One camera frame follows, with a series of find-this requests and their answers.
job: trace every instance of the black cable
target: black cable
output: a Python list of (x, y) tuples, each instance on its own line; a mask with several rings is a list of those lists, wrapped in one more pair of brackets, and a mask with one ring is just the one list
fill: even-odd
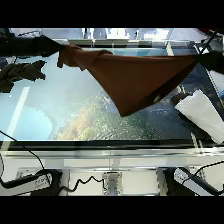
[[(7, 135), (5, 132), (3, 132), (3, 131), (1, 131), (1, 130), (0, 130), (0, 133), (2, 133), (3, 135), (5, 135), (5, 136), (8, 137), (8, 138), (11, 138), (11, 139), (14, 140), (15, 142), (18, 142), (15, 138), (13, 138), (13, 137)], [(45, 170), (45, 168), (44, 168), (44, 166), (43, 166), (43, 163), (41, 162), (40, 158), (39, 158), (35, 153), (33, 153), (32, 151), (28, 150), (24, 145), (22, 145), (22, 147), (23, 147), (24, 149), (26, 149), (29, 153), (31, 153), (32, 155), (34, 155), (34, 156), (39, 160), (42, 169)], [(46, 178), (47, 178), (48, 184), (49, 184), (49, 186), (50, 186), (51, 182), (50, 182), (50, 180), (49, 180), (47, 174), (46, 174)]]
[[(210, 167), (210, 166), (216, 166), (216, 165), (219, 165), (219, 164), (222, 164), (222, 163), (224, 163), (224, 161), (220, 161), (220, 162), (212, 163), (212, 164), (209, 164), (209, 165), (206, 165), (206, 166), (202, 166), (197, 172), (195, 172), (195, 174), (193, 174), (191, 177), (188, 177), (187, 179), (185, 179), (185, 180), (181, 183), (180, 187), (174, 192), (174, 195), (176, 196), (176, 193), (177, 193), (177, 192), (184, 186), (184, 183), (185, 183), (186, 181), (188, 181), (188, 180), (192, 179), (193, 177), (197, 176), (197, 174), (198, 174), (201, 170), (203, 170), (203, 169), (205, 169), (205, 168), (207, 168), (207, 167)], [(222, 191), (220, 191), (220, 192), (218, 193), (218, 195), (222, 194), (223, 192), (224, 192), (224, 189), (223, 189)]]
[(67, 191), (67, 192), (74, 192), (74, 191), (76, 191), (77, 190), (77, 188), (78, 188), (78, 185), (79, 185), (79, 182), (80, 183), (82, 183), (82, 184), (87, 184), (91, 179), (93, 179), (93, 180), (95, 180), (96, 182), (103, 182), (103, 189), (106, 189), (105, 187), (104, 187), (104, 179), (101, 179), (101, 180), (97, 180), (94, 176), (91, 176), (87, 181), (83, 181), (83, 180), (81, 180), (81, 179), (78, 179), (77, 181), (76, 181), (76, 184), (75, 184), (75, 187), (71, 190), (71, 189), (69, 189), (68, 187), (66, 187), (66, 186), (61, 186), (60, 188), (59, 188), (59, 190), (58, 190), (58, 193), (56, 194), (56, 195), (59, 195), (60, 193), (61, 193), (61, 191)]

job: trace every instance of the metal bracket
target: metal bracket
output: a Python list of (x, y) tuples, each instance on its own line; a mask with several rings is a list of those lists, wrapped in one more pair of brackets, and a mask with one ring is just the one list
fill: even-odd
[(121, 196), (122, 195), (122, 173), (121, 172), (109, 172), (103, 173), (104, 196)]

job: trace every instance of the crumpled black fabric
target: crumpled black fabric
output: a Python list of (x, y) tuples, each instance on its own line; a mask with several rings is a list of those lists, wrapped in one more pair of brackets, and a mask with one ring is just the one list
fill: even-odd
[(41, 68), (45, 65), (45, 61), (39, 60), (32, 64), (9, 64), (0, 71), (0, 92), (10, 93), (14, 86), (14, 82), (22, 79), (35, 81), (36, 79), (45, 80), (46, 75), (41, 72)]

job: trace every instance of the white cloth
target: white cloth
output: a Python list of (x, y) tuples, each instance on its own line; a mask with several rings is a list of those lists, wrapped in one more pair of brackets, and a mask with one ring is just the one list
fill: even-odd
[(206, 131), (214, 142), (220, 144), (224, 141), (224, 122), (201, 90), (196, 90), (193, 96), (187, 96), (175, 108)]

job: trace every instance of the glass tabletop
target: glass tabletop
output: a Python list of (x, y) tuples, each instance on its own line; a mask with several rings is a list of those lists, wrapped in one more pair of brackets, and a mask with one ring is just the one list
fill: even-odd
[[(170, 55), (171, 52), (172, 55), (197, 54), (191, 42), (169, 42), (169, 49), (167, 42), (161, 43), (161, 46), (150, 44), (150, 47), (146, 47), (148, 42), (139, 43), (137, 47), (127, 44), (125, 48), (113, 44), (113, 47), (105, 45), (103, 49), (129, 56)], [(84, 49), (100, 48), (96, 45)], [(224, 118), (215, 88), (201, 65), (198, 64), (159, 103), (122, 118), (108, 94), (87, 70), (67, 66), (60, 69), (57, 59), (58, 53), (48, 58), (17, 59), (16, 63), (46, 61), (42, 68), (46, 80), (22, 80), (15, 83), (9, 94), (0, 94), (1, 130), (20, 141), (11, 144), (11, 150), (21, 150), (19, 146), (26, 144), (33, 147), (32, 150), (40, 150), (39, 145), (43, 151), (56, 148), (57, 151), (80, 148), (105, 150), (112, 147), (119, 150), (154, 149), (148, 152), (151, 154), (165, 153), (164, 150), (168, 149), (171, 154), (175, 149), (176, 153), (194, 154), (199, 141), (204, 147), (211, 148), (209, 153), (217, 147), (204, 131), (184, 119), (170, 101), (180, 91), (192, 93), (201, 89)], [(0, 140), (9, 139), (0, 135)]]

